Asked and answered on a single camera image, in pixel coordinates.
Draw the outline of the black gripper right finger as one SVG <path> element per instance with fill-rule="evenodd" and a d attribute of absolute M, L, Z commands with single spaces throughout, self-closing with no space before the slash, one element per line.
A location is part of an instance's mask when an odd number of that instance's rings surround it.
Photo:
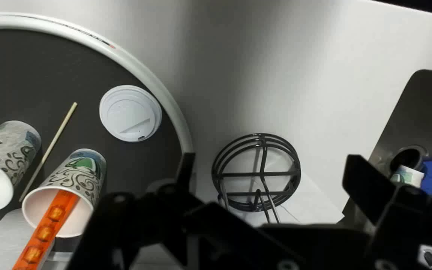
<path fill-rule="evenodd" d="M 362 157 L 347 155 L 341 187 L 374 226 L 364 251 L 371 270 L 424 270 L 421 247 L 432 247 L 432 199 L 409 185 L 395 185 Z"/>

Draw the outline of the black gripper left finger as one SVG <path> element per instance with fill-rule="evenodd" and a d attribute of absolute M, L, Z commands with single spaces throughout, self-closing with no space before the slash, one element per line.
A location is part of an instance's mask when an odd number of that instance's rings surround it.
<path fill-rule="evenodd" d="M 140 251 L 160 245 L 184 270 L 296 270 L 296 257 L 215 203 L 188 193 L 194 157 L 175 179 L 136 199 L 104 196 L 95 206 L 67 270 L 128 270 Z"/>

